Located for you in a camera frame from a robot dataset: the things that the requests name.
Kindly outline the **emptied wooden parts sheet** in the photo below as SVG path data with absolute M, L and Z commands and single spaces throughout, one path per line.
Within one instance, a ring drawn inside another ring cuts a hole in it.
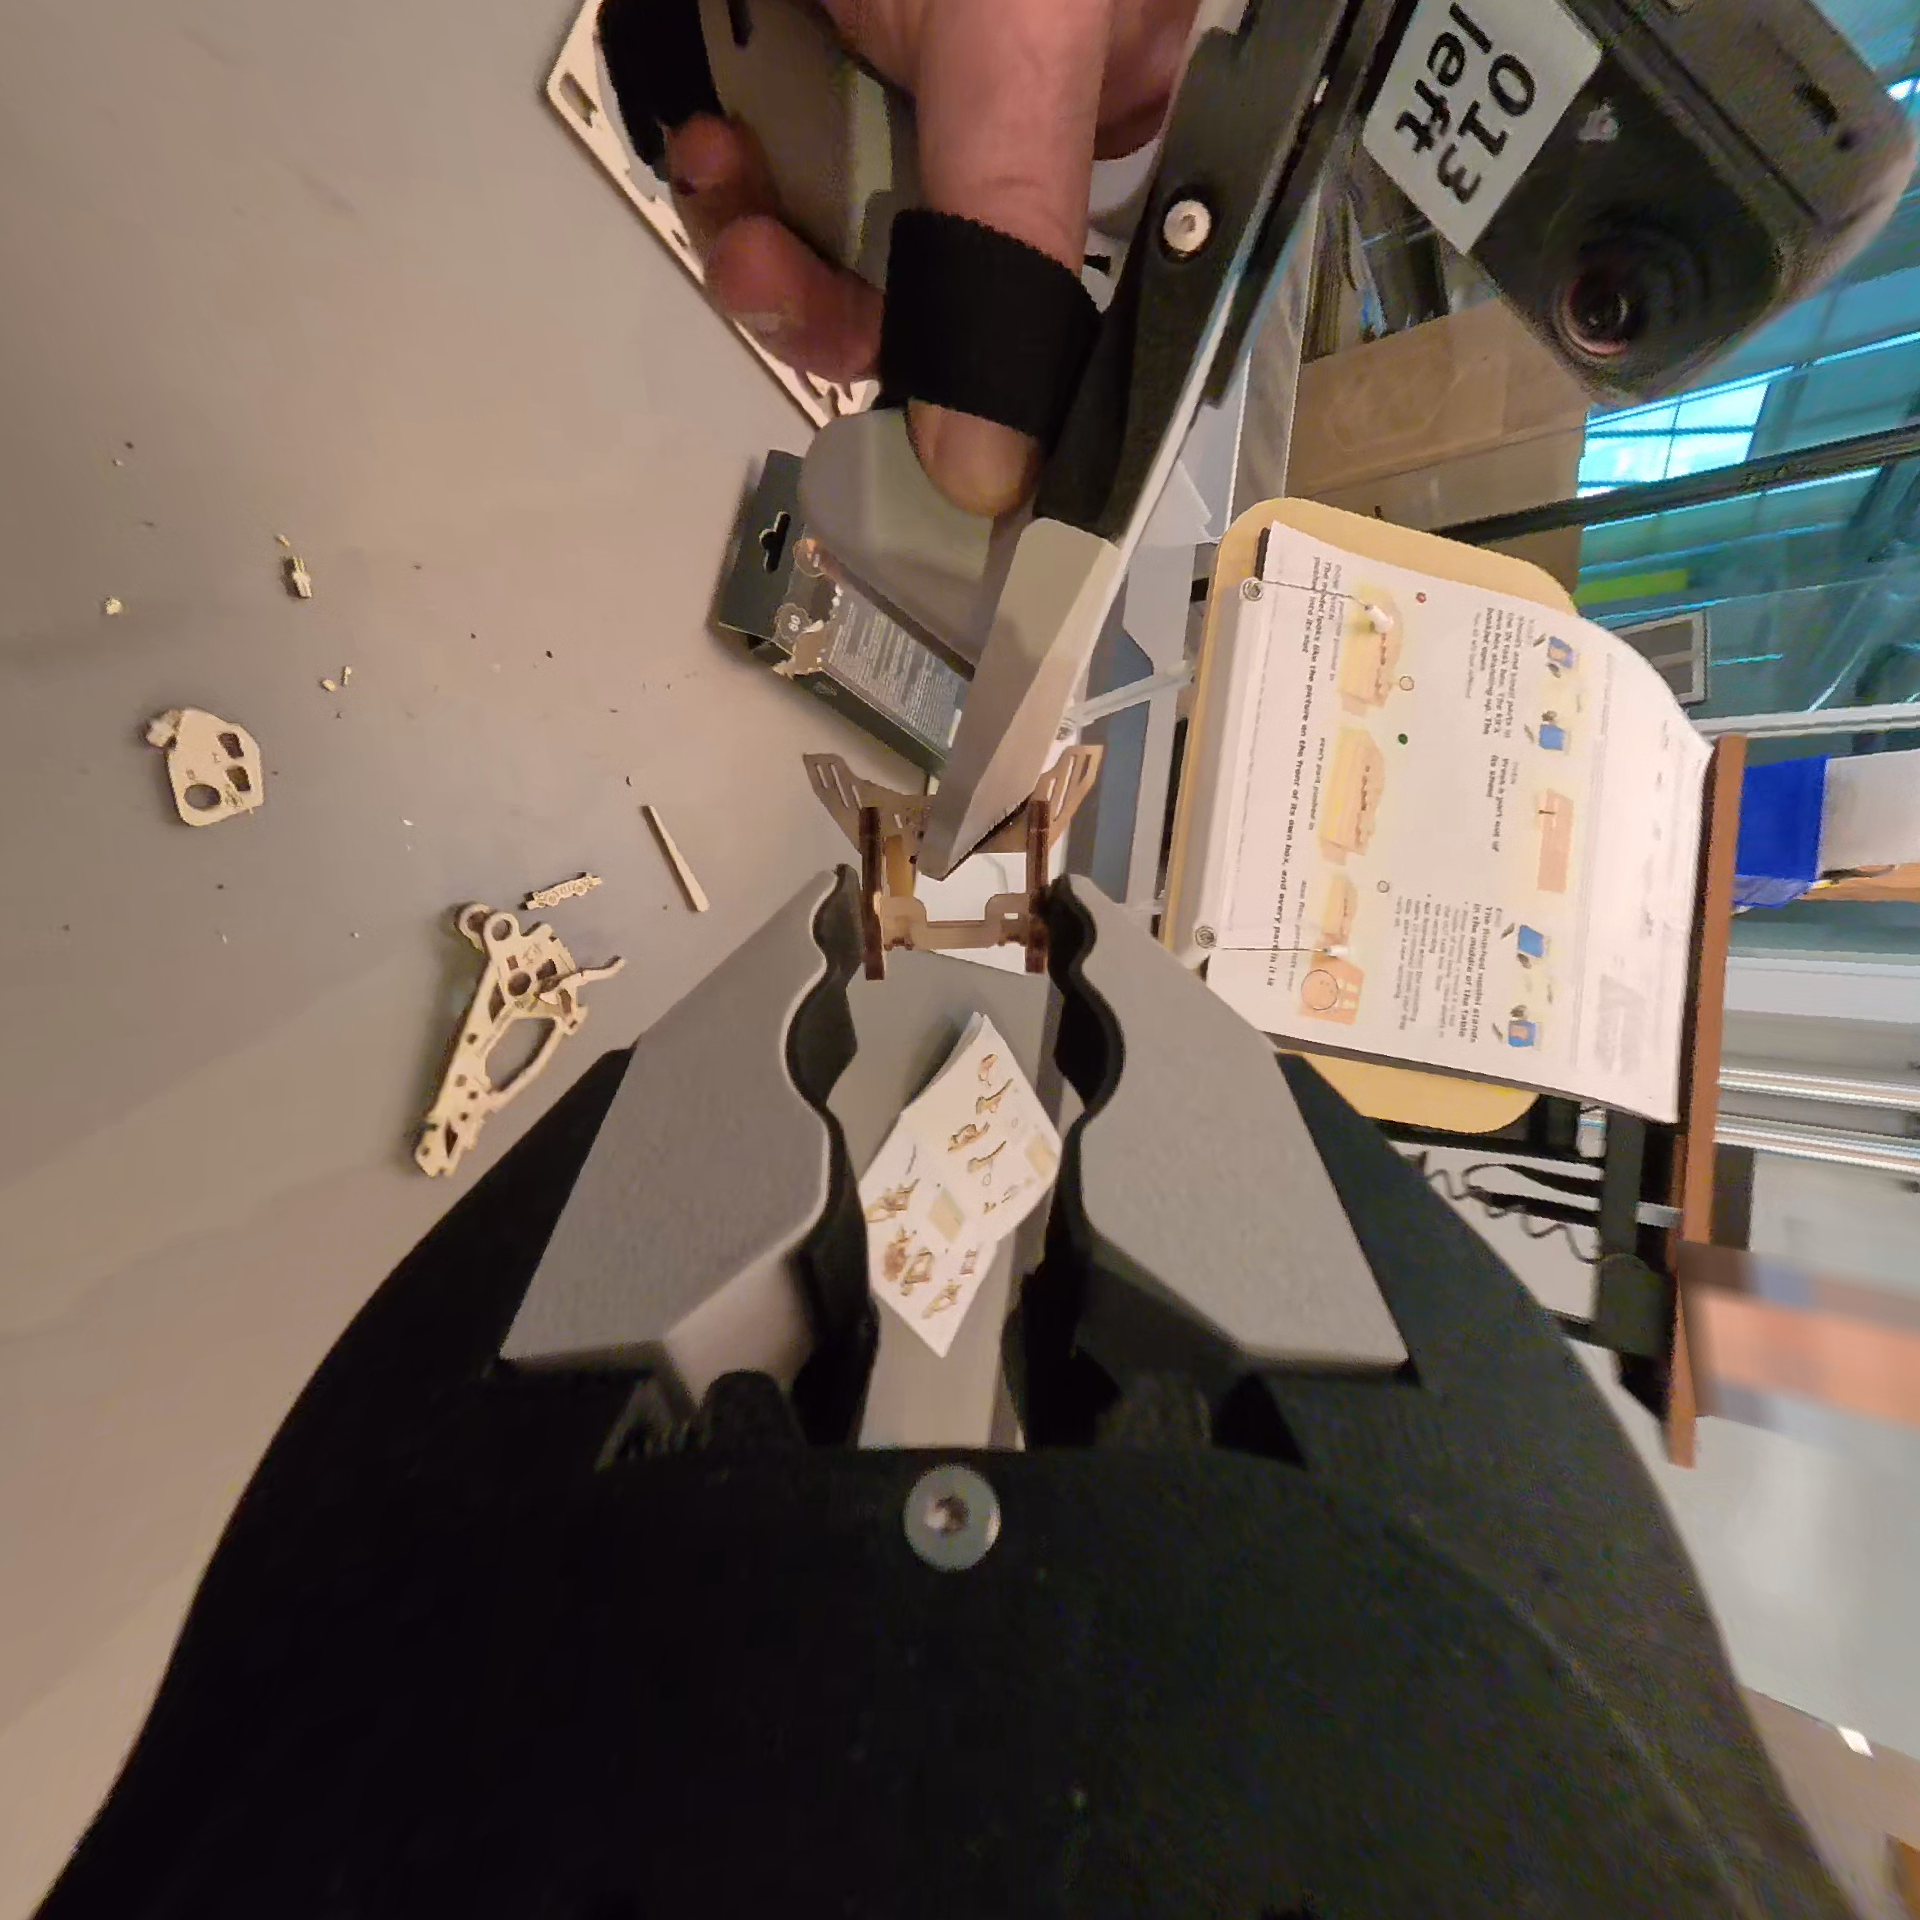
M 696 259 L 682 219 L 669 197 L 666 179 L 634 147 L 607 71 L 598 33 L 601 5 L 585 2 L 570 18 L 559 52 L 543 79 L 543 97 L 562 125 L 585 147 L 593 168 L 632 209 L 678 273 L 720 320 L 726 336 L 761 368 L 780 392 L 816 428 L 833 419 L 856 417 L 872 408 L 874 380 L 831 381 L 799 373 L 768 353 L 748 329 L 721 317 L 705 295 L 704 266 Z

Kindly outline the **printed instruction sheet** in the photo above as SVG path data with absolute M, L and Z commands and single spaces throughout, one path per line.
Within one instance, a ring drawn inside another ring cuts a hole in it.
M 1509 557 L 1246 515 L 1193 713 L 1177 953 L 1295 1050 L 1673 1123 L 1712 746 Z

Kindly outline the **wooden book stand white base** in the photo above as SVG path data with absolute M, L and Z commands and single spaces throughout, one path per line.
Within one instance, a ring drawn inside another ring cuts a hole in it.
M 1548 569 L 1506 553 L 1415 533 L 1390 522 L 1326 504 L 1273 496 L 1240 513 L 1194 577 L 1202 597 L 1190 608 L 1190 652 L 1181 668 L 1118 688 L 1079 706 L 1085 725 L 1148 706 L 1148 740 L 1135 783 L 1133 852 L 1156 858 L 1152 881 L 1129 881 L 1124 911 L 1178 951 L 1177 914 L 1186 908 L 1205 852 L 1202 813 L 1212 807 L 1215 746 L 1213 708 L 1225 701 L 1225 672 L 1213 665 L 1215 634 L 1229 628 L 1239 588 L 1257 573 L 1257 552 L 1268 525 L 1318 537 L 1368 560 L 1423 569 L 1442 581 L 1506 592 L 1569 617 L 1574 597 Z M 1384 1130 L 1439 1137 L 1490 1137 L 1521 1120 L 1535 1092 L 1473 1083 L 1464 1076 L 1335 1057 L 1314 1050 L 1311 1065 L 1357 1114 Z

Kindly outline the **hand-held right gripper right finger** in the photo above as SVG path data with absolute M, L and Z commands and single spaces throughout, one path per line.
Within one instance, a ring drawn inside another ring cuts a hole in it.
M 1048 884 L 1076 1099 L 1024 1280 L 1036 1450 L 1293 1450 L 1273 1380 L 1408 1346 L 1277 1053 L 1090 881 Z

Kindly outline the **wooden offcut with holes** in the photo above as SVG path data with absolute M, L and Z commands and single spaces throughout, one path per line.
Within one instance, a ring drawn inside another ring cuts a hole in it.
M 185 706 L 148 720 L 145 740 L 162 755 L 183 825 L 218 825 L 265 804 L 265 767 L 246 727 Z

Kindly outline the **person's left hand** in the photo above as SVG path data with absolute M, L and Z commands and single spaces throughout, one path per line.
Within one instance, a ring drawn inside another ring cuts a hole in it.
M 1084 268 L 1092 169 L 1159 130 L 1193 2 L 824 2 L 813 9 L 916 113 L 926 209 Z M 872 377 L 882 295 L 782 219 L 756 138 L 709 113 L 696 5 L 607 5 L 621 120 L 669 181 L 709 300 L 774 359 Z

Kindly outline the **assembly booklet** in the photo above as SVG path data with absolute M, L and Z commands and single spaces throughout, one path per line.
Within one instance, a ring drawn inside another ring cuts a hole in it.
M 1007 1039 L 970 1016 L 856 1184 L 872 1298 L 943 1359 L 1063 1141 Z

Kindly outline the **cardboard box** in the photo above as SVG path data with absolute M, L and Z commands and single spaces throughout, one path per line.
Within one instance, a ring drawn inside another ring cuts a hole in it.
M 1284 493 L 1415 531 L 1572 496 L 1591 401 L 1501 305 L 1301 370 Z

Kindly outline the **wooden model assembly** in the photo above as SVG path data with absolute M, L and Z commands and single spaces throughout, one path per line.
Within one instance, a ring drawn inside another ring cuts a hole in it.
M 1050 884 L 1050 850 L 1094 788 L 1104 761 L 1101 746 L 1070 746 L 1044 770 L 1022 807 L 993 827 L 976 856 L 1018 856 L 1024 876 L 1016 887 L 991 893 L 974 920 L 932 920 L 919 896 L 920 847 L 928 829 L 929 799 L 905 795 L 849 772 L 826 753 L 802 757 L 813 799 L 848 836 L 858 863 L 862 967 L 866 979 L 882 979 L 886 953 L 984 953 L 1018 949 L 1026 975 L 1048 965 L 1044 920 Z

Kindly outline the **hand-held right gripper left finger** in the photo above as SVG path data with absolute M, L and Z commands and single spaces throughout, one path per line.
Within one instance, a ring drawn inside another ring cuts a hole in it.
M 830 1105 L 856 1053 L 856 911 L 849 869 L 817 873 L 639 1035 L 504 1362 L 632 1369 L 682 1417 L 764 1373 L 809 1440 L 856 1437 L 878 1314 Z

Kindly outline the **wooden lattice model part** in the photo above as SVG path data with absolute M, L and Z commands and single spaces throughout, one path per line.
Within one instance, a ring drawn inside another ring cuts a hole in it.
M 582 967 L 548 923 L 506 908 L 469 904 L 453 925 L 474 951 L 477 975 L 416 1132 L 414 1161 L 430 1180 L 455 1172 L 488 1120 L 585 1026 L 590 985 L 625 967 L 621 956 Z

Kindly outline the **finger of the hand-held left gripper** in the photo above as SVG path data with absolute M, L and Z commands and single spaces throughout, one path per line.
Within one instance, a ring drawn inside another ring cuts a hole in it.
M 1121 548 L 1087 531 L 1055 519 L 1033 519 L 1022 531 L 928 807 L 922 876 L 945 879 L 1026 804 L 1121 573 Z

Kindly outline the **black packaging box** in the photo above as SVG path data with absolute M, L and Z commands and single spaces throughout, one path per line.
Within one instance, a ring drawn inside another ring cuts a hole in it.
M 966 684 L 824 553 L 799 509 L 799 468 L 797 452 L 764 455 L 718 573 L 710 619 L 776 679 L 826 701 L 934 777 Z

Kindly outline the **blue storage bin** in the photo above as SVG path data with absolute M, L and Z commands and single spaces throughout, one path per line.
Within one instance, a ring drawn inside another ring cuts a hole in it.
M 1829 767 L 1829 757 L 1746 763 L 1734 911 L 1792 906 L 1820 883 Z

